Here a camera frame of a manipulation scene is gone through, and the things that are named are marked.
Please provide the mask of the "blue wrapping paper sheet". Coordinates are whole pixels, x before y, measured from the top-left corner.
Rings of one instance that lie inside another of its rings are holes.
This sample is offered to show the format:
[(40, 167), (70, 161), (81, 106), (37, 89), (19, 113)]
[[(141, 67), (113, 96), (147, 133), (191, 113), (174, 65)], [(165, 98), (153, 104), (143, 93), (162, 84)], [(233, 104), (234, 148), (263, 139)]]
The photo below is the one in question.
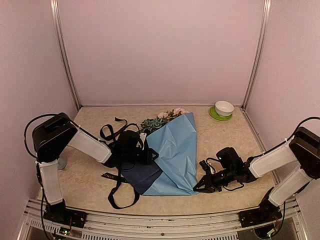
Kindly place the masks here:
[(146, 138), (158, 153), (151, 164), (121, 166), (121, 174), (144, 196), (192, 196), (197, 184), (197, 129), (193, 113), (183, 114)]

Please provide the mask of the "fake flower bunch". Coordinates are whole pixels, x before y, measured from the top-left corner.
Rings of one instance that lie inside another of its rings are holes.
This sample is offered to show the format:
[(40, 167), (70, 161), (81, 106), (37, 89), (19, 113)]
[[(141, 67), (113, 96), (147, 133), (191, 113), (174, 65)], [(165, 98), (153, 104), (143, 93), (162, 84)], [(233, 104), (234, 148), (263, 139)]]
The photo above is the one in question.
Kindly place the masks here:
[(141, 131), (147, 135), (164, 127), (167, 123), (178, 118), (181, 115), (190, 113), (188, 110), (178, 107), (171, 111), (160, 112), (155, 118), (147, 118), (141, 124)]

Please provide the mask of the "black printed ribbon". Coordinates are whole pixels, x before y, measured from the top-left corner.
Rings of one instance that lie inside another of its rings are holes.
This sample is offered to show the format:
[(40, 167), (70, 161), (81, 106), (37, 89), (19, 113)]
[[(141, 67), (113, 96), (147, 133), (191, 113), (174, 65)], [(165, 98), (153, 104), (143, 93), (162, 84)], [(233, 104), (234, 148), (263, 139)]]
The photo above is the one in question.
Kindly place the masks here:
[[(122, 122), (124, 121), (125, 124), (117, 131), (114, 131), (114, 128), (112, 127), (111, 124), (105, 124), (99, 131), (99, 135), (100, 137), (102, 138), (102, 134), (104, 134), (106, 137), (109, 136), (109, 135), (112, 135), (112, 134), (115, 134), (115, 139), (118, 138), (119, 134), (121, 132), (124, 132), (124, 131), (127, 131), (128, 130), (128, 127), (130, 126), (135, 126), (137, 127), (138, 125), (135, 124), (135, 123), (128, 123), (128, 121), (126, 119), (120, 119), (120, 118), (115, 118), (114, 119), (116, 122)], [(118, 206), (116, 201), (115, 201), (115, 198), (114, 198), (114, 195), (115, 193), (118, 191), (118, 189), (120, 188), (123, 180), (125, 179), (123, 176), (122, 176), (122, 173), (124, 170), (121, 170), (121, 169), (117, 169), (117, 175), (115, 176), (115, 180), (116, 180), (116, 186), (110, 191), (109, 195), (108, 195), (108, 201), (110, 203), (110, 205), (116, 209), (116, 210), (122, 210), (122, 209), (126, 209), (126, 208), (129, 208), (129, 207), (132, 207), (133, 205), (135, 205), (138, 200), (140, 199), (140, 194), (134, 190), (133, 193), (134, 193), (134, 199), (133, 199), (133, 202), (130, 204), (130, 205), (127, 205), (127, 206)]]

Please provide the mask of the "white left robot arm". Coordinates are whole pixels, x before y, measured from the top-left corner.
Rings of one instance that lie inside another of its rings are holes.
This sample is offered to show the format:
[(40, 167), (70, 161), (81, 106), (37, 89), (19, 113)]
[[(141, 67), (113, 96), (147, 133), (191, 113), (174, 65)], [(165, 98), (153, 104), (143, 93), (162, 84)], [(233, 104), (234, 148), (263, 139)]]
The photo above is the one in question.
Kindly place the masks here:
[(32, 131), (32, 140), (36, 152), (44, 196), (51, 205), (50, 214), (63, 223), (70, 218), (70, 211), (61, 203), (64, 202), (58, 175), (58, 161), (66, 147), (76, 149), (108, 167), (123, 170), (123, 164), (136, 166), (151, 165), (159, 154), (149, 147), (146, 134), (130, 130), (131, 124), (124, 125), (115, 131), (106, 124), (109, 134), (101, 129), (97, 138), (77, 125), (67, 114), (49, 113), (49, 118)]

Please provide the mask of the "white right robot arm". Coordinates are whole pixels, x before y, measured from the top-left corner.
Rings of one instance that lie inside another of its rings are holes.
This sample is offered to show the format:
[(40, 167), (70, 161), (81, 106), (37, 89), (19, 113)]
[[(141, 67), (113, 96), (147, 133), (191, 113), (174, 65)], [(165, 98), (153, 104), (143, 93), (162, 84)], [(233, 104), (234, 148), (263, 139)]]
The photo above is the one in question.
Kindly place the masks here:
[(236, 150), (225, 147), (217, 154), (222, 170), (212, 174), (206, 161), (200, 165), (206, 174), (193, 187), (195, 192), (220, 192), (222, 187), (236, 181), (251, 183), (278, 168), (297, 162), (299, 165), (266, 195), (266, 203), (256, 210), (256, 218), (266, 222), (288, 198), (299, 192), (311, 181), (320, 177), (320, 138), (305, 127), (299, 127), (292, 137), (259, 156), (243, 161)]

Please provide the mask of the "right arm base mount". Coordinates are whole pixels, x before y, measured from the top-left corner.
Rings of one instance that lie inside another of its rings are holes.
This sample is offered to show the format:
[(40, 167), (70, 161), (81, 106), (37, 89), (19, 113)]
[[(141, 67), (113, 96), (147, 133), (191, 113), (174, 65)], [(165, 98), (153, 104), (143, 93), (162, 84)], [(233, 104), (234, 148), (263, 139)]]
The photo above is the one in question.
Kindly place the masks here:
[(257, 208), (238, 213), (242, 228), (275, 221), (283, 217), (280, 207), (273, 205), (265, 195)]

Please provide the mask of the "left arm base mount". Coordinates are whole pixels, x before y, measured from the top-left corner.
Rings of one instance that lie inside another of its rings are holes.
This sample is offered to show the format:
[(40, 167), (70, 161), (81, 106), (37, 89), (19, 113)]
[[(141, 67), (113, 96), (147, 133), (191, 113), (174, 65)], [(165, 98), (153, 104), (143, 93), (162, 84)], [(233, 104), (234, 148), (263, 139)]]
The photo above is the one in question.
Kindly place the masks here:
[(83, 228), (87, 213), (80, 210), (66, 208), (65, 200), (57, 204), (47, 203), (43, 218), (54, 223), (68, 225), (69, 227)]

